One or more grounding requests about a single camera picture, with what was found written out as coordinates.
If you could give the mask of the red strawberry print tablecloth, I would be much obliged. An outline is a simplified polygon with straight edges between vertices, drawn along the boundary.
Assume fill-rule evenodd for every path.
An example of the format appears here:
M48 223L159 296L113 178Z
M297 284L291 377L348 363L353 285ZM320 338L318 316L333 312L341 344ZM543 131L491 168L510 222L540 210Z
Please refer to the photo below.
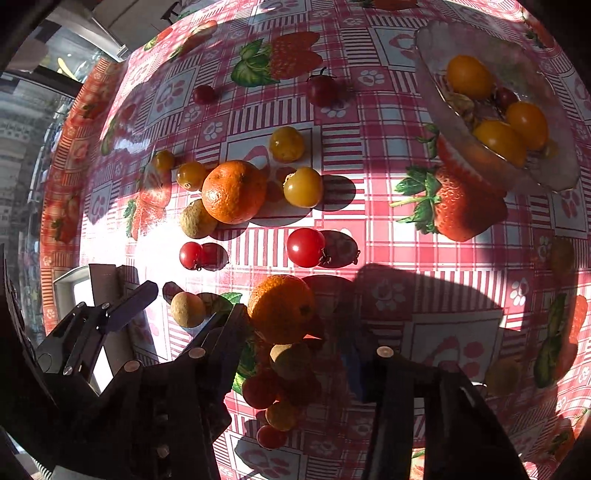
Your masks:
M420 95L415 32L460 22L520 45L548 77L575 137L581 179L562 194L506 196L507 219L463 243L405 222L397 185L410 165L455 157ZM307 80L325 68L339 84L331 107L311 105ZM198 85L217 99L193 101ZM273 159L280 127L304 136L300 160ZM179 263L178 219L195 196L173 173L154 174L167 149L207 169L245 160L269 174L269 197L245 225L206 240L221 270ZM287 202L283 182L301 167L322 176L314 208ZM489 398L534 479L548 479L590 420L590 318L556 385L539 389L533 366L555 294L554 237L570 240L569 296L590 293L590 95L564 51L519 1L422 1L390 12L356 1L217 1L117 63L101 59L66 120L45 187L40 271L43 324L57 325L53 280L86 263L126 265L128 284L173 281L194 292L249 298L271 274L311 278L327 317L353 280L363 320L386 345L416 360L455 362L480 381L501 358L522 365L518 388ZM300 228L325 237L325 258L303 268L287 257Z

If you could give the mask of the dark red grape left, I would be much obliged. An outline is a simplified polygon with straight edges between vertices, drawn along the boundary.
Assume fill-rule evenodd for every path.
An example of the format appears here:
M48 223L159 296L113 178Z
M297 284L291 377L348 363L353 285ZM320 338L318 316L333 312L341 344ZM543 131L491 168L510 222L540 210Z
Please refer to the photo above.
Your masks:
M217 99L217 93L209 85L198 85L192 92L193 101L198 105L208 105Z

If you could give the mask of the yellow tomato beside longan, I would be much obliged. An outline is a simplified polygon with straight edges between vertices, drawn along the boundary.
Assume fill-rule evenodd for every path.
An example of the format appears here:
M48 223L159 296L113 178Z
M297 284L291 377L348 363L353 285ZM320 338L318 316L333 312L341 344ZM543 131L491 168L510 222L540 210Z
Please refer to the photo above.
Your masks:
M207 170L204 165L197 161L190 161L178 167L176 182L186 191L200 191L206 175Z

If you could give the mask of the white square tray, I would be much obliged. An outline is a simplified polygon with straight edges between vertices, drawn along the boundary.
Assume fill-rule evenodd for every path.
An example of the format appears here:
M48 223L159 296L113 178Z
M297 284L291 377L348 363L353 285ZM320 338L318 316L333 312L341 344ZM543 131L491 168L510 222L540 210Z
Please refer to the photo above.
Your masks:
M83 379L101 394L124 366L133 366L127 325L119 331L98 330L101 305L114 303L129 291L123 290L121 269L113 264L89 264L60 269L53 280L57 326L44 348L52 355L54 373Z

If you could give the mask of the orange mandarin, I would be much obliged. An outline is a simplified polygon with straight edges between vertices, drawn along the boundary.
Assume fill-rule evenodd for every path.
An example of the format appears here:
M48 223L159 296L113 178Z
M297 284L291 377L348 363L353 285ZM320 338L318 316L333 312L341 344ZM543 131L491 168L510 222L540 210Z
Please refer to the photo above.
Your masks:
M266 176L249 162L220 163L207 175L201 200L218 222L237 225L248 222L266 201Z
M304 339L315 318L315 296L293 275L270 275L256 285L247 304L253 331L270 344Z

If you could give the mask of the yellow tomato far left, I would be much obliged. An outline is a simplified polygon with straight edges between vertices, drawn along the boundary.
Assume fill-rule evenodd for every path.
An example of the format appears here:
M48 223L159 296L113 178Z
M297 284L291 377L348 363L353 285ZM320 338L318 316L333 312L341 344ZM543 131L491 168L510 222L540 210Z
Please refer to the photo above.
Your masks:
M175 156L168 150L160 150L153 155L151 165L158 171L171 171L175 167Z

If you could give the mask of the large tan longan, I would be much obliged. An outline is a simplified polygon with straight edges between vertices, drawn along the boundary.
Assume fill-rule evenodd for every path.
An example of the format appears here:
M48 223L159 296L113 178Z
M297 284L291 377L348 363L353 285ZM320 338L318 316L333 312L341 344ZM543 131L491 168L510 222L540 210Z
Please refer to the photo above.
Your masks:
M204 301L189 292L177 293L170 302L174 321L182 328L194 328L204 322L206 308Z

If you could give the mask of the red cherry tomato bottom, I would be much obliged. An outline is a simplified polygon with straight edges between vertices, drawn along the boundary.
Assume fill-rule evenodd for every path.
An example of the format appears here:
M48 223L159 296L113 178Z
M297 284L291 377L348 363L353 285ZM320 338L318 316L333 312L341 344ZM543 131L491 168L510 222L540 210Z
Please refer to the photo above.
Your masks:
M288 432L277 430L270 425L263 425L256 433L256 441L263 448L274 450L283 447L287 442Z

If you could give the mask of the red cherry tomato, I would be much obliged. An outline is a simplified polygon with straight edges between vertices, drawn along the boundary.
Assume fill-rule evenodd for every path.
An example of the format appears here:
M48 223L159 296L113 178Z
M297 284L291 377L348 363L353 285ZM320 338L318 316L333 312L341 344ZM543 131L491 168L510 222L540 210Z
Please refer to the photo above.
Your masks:
M288 432L277 430L270 425L263 425L256 433L256 441L263 448L274 450L283 447L287 442Z
M303 268L318 266L325 258L325 237L318 230L300 228L287 238L287 257Z
M186 242L179 249L179 262L187 270L200 270L204 249L197 242Z
M249 406L259 410L273 405L279 391L280 377L273 370L260 372L242 384L243 399Z

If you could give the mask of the clear glass bowl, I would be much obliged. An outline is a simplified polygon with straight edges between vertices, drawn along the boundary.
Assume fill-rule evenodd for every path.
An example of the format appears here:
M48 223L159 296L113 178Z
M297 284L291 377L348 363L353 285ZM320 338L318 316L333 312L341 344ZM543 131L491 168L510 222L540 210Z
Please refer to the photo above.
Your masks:
M415 32L414 40L419 92L431 119L459 156L460 167L505 191L562 193L577 186L581 170L566 113L521 46L465 23L445 21L429 22ZM472 100L449 83L448 65L459 55L476 58L492 74L493 89L485 99ZM522 167L509 163L473 135L482 121L505 118L497 102L500 88L539 107L548 122L548 142L530 151Z

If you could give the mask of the yellow cherry tomato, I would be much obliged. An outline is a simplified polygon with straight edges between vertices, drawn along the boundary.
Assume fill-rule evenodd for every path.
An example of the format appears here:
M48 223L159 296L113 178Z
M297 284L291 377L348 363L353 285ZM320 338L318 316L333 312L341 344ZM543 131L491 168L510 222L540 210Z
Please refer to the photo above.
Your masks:
M274 429L287 432L297 424L298 411L286 401L277 401L266 409L266 421Z

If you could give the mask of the dark red grape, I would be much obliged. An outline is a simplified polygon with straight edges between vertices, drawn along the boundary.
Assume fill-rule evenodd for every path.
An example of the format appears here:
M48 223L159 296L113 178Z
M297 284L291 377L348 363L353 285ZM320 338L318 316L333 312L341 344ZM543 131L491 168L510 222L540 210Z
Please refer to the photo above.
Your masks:
M321 108L331 107L339 101L339 84L332 75L325 74L325 68L308 77L307 98L311 105Z
M209 85L198 85L192 92L193 101L198 105L208 105L217 99L217 93Z

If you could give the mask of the yellow tomato right of mandarin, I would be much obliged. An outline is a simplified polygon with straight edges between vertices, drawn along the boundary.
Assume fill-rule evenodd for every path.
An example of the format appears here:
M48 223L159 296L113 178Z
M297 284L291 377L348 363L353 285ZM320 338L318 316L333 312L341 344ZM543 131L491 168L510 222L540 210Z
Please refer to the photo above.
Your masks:
M283 195L290 205L298 208L314 208L324 195L322 176L311 167L301 167L288 174L283 182Z

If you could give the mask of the yellow tomato above mandarin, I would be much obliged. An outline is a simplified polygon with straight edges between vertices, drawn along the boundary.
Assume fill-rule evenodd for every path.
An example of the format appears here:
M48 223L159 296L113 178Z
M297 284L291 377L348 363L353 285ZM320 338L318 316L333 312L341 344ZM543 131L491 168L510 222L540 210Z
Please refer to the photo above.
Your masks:
M280 127L270 137L270 153L277 162L296 162L304 156L304 152L304 136L294 127Z

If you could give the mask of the dark red grape right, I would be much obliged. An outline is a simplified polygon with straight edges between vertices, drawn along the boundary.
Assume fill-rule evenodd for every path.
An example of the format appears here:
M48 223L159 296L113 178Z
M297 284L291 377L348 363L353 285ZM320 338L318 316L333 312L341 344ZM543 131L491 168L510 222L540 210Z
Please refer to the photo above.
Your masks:
M321 108L331 107L339 101L339 84L332 75L325 74L325 68L308 77L307 98L311 105Z

